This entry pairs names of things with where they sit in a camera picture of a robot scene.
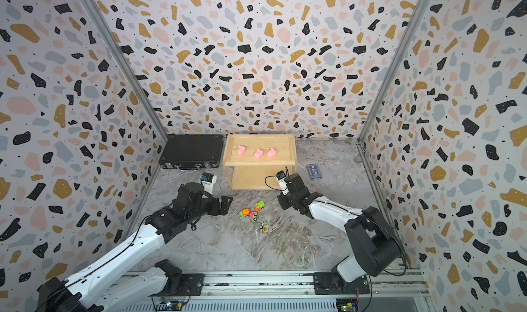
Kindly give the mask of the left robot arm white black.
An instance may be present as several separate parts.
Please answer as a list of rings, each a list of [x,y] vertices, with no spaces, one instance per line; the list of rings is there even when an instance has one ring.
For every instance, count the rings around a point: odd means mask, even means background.
[[[192,286],[182,269],[167,259],[125,283],[117,281],[187,228],[195,229],[201,217],[225,216],[232,201],[231,196],[215,198],[200,183],[181,185],[170,205],[145,217],[133,235],[102,258],[65,280],[53,277],[41,285],[37,311],[121,311],[148,296],[190,297]]]

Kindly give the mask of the pink toy pig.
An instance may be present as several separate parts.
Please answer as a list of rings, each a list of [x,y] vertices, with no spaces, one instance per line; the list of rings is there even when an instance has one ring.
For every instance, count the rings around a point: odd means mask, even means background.
[[[277,150],[275,150],[274,148],[271,148],[270,150],[268,150],[266,155],[269,158],[274,158],[277,156],[277,154],[278,154]]]
[[[237,154],[243,156],[246,152],[246,148],[242,145],[239,145],[237,148]]]
[[[256,159],[260,159],[262,156],[264,155],[264,151],[261,150],[261,149],[256,149],[255,153],[254,153],[254,157]]]

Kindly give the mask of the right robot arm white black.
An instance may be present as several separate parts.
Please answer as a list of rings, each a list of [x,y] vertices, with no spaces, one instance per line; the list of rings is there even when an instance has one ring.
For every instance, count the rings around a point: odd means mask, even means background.
[[[332,289],[345,293],[364,276],[378,276],[393,261],[403,257],[403,249],[383,214],[375,207],[354,209],[326,196],[309,192],[298,174],[275,176],[281,193],[282,209],[293,208],[310,219],[323,221],[342,230],[348,237],[352,254],[332,268]]]

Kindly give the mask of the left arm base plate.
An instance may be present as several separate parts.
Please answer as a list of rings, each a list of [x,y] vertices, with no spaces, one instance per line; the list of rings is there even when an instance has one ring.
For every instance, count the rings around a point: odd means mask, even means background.
[[[158,296],[201,296],[205,274],[184,273],[172,275]]]

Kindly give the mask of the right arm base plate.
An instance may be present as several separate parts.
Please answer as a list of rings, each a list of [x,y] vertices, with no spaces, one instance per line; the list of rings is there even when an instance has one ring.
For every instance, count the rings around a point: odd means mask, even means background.
[[[316,295],[356,295],[370,294],[370,283],[365,276],[347,283],[337,272],[313,273]]]

